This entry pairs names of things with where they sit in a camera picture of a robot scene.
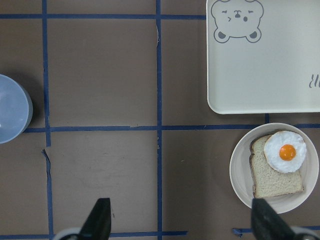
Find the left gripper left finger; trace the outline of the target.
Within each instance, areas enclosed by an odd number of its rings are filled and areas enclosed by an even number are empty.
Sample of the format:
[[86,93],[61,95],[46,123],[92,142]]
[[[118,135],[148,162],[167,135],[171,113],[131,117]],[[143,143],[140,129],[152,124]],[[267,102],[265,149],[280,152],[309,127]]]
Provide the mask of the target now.
[[99,198],[82,227],[67,228],[54,240],[108,240],[111,234],[111,200]]

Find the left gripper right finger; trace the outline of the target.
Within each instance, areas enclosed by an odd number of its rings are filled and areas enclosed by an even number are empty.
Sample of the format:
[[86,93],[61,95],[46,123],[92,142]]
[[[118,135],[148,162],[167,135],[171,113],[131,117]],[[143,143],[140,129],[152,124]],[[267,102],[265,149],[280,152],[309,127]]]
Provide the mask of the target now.
[[318,240],[304,227],[289,226],[263,198],[254,198],[251,206],[251,229],[257,240]]

